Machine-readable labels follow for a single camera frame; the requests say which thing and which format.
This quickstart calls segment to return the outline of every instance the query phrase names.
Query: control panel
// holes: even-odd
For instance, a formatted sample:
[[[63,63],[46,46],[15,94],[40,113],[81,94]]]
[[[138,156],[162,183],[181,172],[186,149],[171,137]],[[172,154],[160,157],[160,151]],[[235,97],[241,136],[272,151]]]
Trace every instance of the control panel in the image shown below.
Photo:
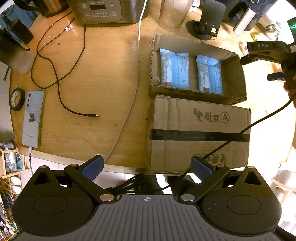
[[[122,19],[120,0],[83,1],[77,4],[85,21],[109,21]]]

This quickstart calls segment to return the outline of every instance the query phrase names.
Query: blue wrapper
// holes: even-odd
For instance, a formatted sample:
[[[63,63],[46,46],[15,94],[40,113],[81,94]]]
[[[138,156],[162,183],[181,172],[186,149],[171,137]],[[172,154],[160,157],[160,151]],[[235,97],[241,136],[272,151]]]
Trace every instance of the blue wrapper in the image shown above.
[[[188,53],[174,53],[160,49],[161,84],[176,88],[189,88]]]
[[[213,58],[197,55],[198,86],[200,91],[223,94],[221,63]]]

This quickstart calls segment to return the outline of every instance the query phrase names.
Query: closed cardboard box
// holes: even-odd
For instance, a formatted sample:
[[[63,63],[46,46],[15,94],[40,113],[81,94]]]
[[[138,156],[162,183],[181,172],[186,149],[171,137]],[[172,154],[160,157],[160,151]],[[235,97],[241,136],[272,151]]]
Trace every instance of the closed cardboard box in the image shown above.
[[[159,49],[174,53],[189,53],[189,89],[161,85],[161,58]],[[221,64],[223,95],[199,91],[196,55],[219,60]],[[166,34],[157,34],[152,43],[152,61],[149,94],[191,99],[217,104],[233,105],[247,100],[244,71],[236,53],[206,44],[198,39],[190,40]]]
[[[154,173],[185,172],[192,156],[205,156],[250,124],[250,109],[156,96],[148,120],[147,167]],[[250,130],[206,160],[244,167],[249,140]]]

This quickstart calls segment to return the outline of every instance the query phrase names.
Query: roll of black tape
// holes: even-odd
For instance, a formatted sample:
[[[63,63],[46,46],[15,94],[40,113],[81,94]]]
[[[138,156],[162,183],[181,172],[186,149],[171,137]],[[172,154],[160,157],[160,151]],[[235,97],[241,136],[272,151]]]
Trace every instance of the roll of black tape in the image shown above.
[[[15,103],[16,97],[19,95],[18,103]],[[9,106],[11,110],[20,110],[25,102],[25,92],[21,88],[15,88],[14,91],[11,93]]]

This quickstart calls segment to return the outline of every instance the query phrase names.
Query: rice cooker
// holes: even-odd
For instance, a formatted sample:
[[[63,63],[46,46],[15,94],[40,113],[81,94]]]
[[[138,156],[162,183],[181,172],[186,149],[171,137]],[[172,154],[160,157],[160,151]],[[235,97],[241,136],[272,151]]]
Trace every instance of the rice cooker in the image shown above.
[[[143,9],[144,0],[67,0],[75,18],[83,24],[137,23]],[[149,1],[143,15],[148,15]]]

